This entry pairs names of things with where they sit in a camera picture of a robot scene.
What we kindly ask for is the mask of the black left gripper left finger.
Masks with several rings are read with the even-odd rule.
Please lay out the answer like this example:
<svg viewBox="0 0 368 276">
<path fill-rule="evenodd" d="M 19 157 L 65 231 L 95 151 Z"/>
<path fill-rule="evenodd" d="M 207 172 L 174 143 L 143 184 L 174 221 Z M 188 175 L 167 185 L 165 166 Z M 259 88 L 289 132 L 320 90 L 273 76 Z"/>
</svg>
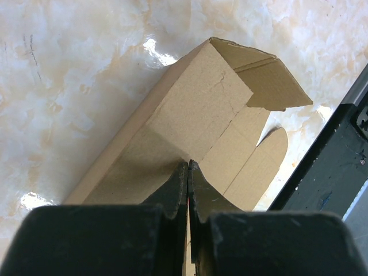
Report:
<svg viewBox="0 0 368 276">
<path fill-rule="evenodd" d="M 140 204 L 33 209 L 2 275 L 184 275 L 187 163 Z"/>
</svg>

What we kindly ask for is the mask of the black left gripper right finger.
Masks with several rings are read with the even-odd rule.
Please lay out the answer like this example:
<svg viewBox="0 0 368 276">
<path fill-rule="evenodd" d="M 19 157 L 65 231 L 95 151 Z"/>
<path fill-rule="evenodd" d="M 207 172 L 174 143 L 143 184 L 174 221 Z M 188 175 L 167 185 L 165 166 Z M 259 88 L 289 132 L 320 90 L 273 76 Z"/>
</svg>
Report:
<svg viewBox="0 0 368 276">
<path fill-rule="evenodd" d="M 190 161 L 191 261 L 197 275 L 366 275 L 338 216 L 321 212 L 244 212 Z"/>
</svg>

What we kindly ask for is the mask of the brown cardboard box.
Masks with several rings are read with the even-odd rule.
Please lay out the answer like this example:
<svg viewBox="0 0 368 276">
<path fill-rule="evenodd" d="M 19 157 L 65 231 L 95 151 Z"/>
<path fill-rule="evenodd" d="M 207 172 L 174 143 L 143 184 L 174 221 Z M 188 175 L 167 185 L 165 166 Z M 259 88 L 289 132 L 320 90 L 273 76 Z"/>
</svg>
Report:
<svg viewBox="0 0 368 276">
<path fill-rule="evenodd" d="M 254 209 L 288 148 L 271 112 L 312 100 L 276 56 L 209 38 L 169 66 L 103 150 L 67 204 L 142 202 L 179 163 L 193 162 L 191 198 L 204 209 Z"/>
</svg>

